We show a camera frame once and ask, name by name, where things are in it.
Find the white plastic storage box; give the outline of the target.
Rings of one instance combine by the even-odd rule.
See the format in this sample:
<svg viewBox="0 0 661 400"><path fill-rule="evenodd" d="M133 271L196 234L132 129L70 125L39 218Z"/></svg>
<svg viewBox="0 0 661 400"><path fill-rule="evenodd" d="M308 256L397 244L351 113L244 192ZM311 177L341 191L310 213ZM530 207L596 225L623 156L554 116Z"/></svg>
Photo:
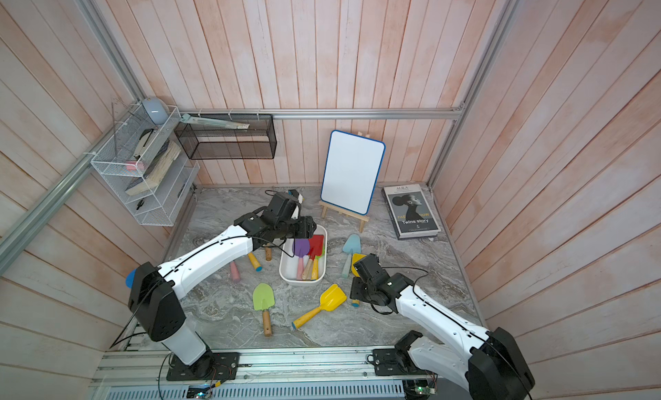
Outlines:
<svg viewBox="0 0 661 400"><path fill-rule="evenodd" d="M305 256L300 256L295 249L295 240L289 238L282 248L279 274L281 278L293 286L312 286L319 284L326 272L328 232L324 226L318 225L310 240L310 250Z"/></svg>

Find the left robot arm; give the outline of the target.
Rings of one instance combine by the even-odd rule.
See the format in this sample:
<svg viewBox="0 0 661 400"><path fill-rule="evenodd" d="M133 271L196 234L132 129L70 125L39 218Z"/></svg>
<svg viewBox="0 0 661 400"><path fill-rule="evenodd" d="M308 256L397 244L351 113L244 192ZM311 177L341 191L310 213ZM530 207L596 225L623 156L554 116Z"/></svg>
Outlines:
<svg viewBox="0 0 661 400"><path fill-rule="evenodd" d="M191 252L158 267L147 262L129 275L127 307L155 343L197 373L211 367L212 351L187 324L181 300L226 265L276 240L310 239L317 225L301 215L302 195L275 192L266 207L234 220L225 231Z"/></svg>

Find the green trowel yellow handle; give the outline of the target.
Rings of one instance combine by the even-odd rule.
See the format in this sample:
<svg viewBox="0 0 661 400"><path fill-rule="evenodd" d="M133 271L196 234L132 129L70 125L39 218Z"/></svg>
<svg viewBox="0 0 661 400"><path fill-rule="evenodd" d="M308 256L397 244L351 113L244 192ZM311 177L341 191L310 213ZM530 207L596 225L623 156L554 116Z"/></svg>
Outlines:
<svg viewBox="0 0 661 400"><path fill-rule="evenodd" d="M313 269L312 269L312 276L311 279L313 281L316 281L319 278L319 263L320 260L325 256L326 252L326 246L324 245L319 253L313 261Z"/></svg>

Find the red shovel wooden handle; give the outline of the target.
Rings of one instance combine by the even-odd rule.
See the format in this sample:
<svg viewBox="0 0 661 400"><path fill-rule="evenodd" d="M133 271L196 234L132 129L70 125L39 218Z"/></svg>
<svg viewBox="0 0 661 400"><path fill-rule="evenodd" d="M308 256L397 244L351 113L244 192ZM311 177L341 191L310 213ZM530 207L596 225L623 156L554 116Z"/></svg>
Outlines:
<svg viewBox="0 0 661 400"><path fill-rule="evenodd" d="M319 255L322 247L324 246L324 241L325 241L325 237L322 235L314 235L309 240L310 243L310 252L308 253L309 259L302 276L304 281L312 281L311 276L313 269L313 261L315 257Z"/></svg>

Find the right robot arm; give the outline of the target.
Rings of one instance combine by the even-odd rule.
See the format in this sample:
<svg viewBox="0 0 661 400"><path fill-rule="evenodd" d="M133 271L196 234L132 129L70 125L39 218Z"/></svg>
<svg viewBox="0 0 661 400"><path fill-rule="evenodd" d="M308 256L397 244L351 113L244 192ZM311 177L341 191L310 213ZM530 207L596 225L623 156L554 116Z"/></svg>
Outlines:
<svg viewBox="0 0 661 400"><path fill-rule="evenodd" d="M473 324L436 302L404 274L390 275L378 256L356 263L350 297L407 317L440 343L411 331L395 345L402 371L412 367L447 379L473 399L530 399L535 378L514 336Z"/></svg>

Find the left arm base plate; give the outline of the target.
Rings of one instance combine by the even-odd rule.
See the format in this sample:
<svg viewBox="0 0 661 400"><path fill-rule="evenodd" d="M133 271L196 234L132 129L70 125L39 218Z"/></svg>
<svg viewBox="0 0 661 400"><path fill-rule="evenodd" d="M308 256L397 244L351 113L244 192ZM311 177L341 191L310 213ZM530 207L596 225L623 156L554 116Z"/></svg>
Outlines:
<svg viewBox="0 0 661 400"><path fill-rule="evenodd" d="M167 381L220 381L236 379L239 366L238 352L205 353L191 366L185 365L176 355L170 360Z"/></svg>

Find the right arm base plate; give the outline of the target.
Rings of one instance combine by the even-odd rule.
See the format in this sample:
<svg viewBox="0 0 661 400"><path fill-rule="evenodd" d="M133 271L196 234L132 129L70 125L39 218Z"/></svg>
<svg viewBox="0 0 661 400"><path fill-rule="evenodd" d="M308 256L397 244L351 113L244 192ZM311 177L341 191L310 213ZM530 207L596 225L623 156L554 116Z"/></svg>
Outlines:
<svg viewBox="0 0 661 400"><path fill-rule="evenodd" d="M429 376L437 377L433 372L417 367L408 353L397 348L376 348L366 358L375 368L377 376Z"/></svg>

